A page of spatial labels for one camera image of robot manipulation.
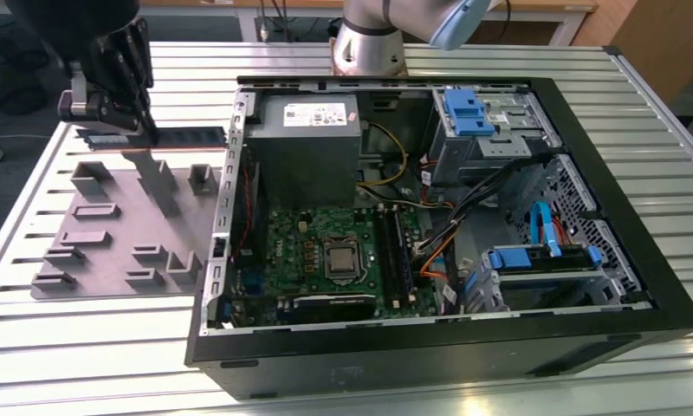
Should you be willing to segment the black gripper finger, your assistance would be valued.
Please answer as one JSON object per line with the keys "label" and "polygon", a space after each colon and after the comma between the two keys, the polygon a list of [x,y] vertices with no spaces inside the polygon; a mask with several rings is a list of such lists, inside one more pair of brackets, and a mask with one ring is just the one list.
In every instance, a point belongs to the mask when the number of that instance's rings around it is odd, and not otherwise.
{"label": "black gripper finger", "polygon": [[150,113],[149,89],[153,87],[150,37],[146,20],[137,16],[111,36],[117,56],[118,92],[115,103],[133,116],[134,139],[138,147],[158,143],[155,122]]}
{"label": "black gripper finger", "polygon": [[137,118],[121,111],[110,100],[109,92],[90,83],[81,64],[70,62],[67,69],[70,88],[59,95],[59,119],[97,132],[134,132],[138,127]]}

